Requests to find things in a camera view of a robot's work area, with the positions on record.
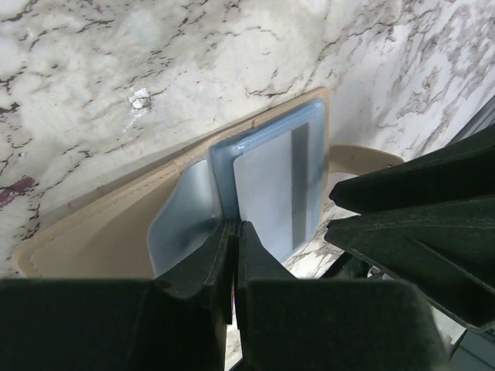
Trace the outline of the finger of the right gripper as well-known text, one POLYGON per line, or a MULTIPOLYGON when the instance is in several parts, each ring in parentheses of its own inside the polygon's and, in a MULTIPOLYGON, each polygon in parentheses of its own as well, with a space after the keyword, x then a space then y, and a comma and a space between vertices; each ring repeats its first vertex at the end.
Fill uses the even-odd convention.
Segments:
POLYGON ((494 129, 339 182, 326 241, 416 285, 473 331, 494 325, 494 129))

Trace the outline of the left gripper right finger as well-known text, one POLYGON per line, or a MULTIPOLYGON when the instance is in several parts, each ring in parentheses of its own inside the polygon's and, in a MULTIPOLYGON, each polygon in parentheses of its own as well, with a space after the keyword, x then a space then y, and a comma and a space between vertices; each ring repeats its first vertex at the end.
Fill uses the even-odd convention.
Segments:
POLYGON ((424 295, 403 281, 298 279, 238 238, 236 316, 242 370, 447 370, 424 295))

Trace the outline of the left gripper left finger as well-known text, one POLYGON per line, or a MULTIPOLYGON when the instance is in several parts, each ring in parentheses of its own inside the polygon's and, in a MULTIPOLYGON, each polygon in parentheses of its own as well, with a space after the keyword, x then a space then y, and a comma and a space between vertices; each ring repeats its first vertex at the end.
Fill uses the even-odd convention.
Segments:
POLYGON ((221 370, 236 223, 155 279, 4 279, 3 370, 221 370))

